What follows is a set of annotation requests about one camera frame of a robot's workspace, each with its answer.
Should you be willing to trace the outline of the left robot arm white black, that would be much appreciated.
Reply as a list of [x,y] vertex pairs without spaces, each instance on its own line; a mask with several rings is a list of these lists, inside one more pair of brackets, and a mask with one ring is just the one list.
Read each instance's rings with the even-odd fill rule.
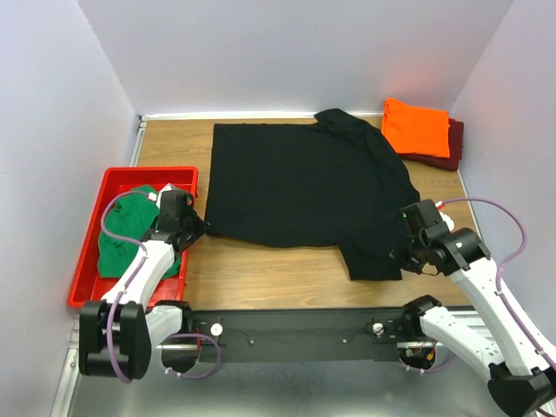
[[116,377],[124,383],[141,379],[151,353],[170,339],[185,342],[192,334],[185,301],[149,300],[166,271],[209,227],[194,209],[194,197],[169,183],[145,198],[158,214],[139,239],[104,234],[136,246],[134,260],[99,301],[87,301],[79,312],[78,368],[87,376]]

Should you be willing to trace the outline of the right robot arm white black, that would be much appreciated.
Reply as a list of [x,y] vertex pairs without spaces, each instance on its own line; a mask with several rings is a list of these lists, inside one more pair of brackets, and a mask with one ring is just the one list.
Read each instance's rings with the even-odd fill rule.
[[555,414],[555,346],[539,331],[503,281],[514,255],[496,262],[470,228],[455,229],[442,213],[446,202],[424,200],[402,209],[408,236],[392,258],[408,271],[426,265],[448,277],[471,302],[490,337],[423,295],[402,309],[401,333],[448,348],[486,381],[496,405],[508,416]]

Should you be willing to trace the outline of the black t shirt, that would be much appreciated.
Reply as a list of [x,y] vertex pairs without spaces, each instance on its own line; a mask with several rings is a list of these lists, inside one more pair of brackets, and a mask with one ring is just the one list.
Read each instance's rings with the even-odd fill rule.
[[340,250],[353,281],[398,281],[401,210],[420,199],[379,129],[340,109],[311,124],[213,130],[205,218],[213,235],[273,248]]

